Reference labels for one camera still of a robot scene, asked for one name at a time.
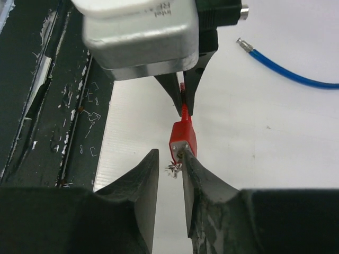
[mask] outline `white table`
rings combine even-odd
[[[339,2],[247,3],[247,21],[218,30],[219,50],[197,91],[198,159],[236,188],[339,187],[339,91],[287,80],[235,43],[243,37],[291,71],[339,82]],[[192,253],[181,174],[173,179],[165,172],[169,135],[178,120],[154,78],[114,85],[95,190],[133,168],[150,149],[160,150],[155,254]]]

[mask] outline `black connector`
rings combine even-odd
[[[241,0],[196,0],[195,2],[200,31],[236,25],[243,8]]]

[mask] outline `red connector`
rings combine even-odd
[[[194,156],[197,156],[197,139],[193,129],[191,116],[185,103],[185,85],[180,84],[180,91],[183,98],[182,117],[180,122],[176,122],[172,128],[169,149],[175,164],[182,163],[182,152],[185,149],[190,150]]]

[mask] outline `cable end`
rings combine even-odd
[[[251,44],[248,44],[246,41],[239,38],[237,43],[242,47],[247,53],[250,53],[254,48]]]

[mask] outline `metal pin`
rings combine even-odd
[[[246,20],[249,14],[249,7],[247,4],[243,4],[242,9],[240,10],[240,20]]]

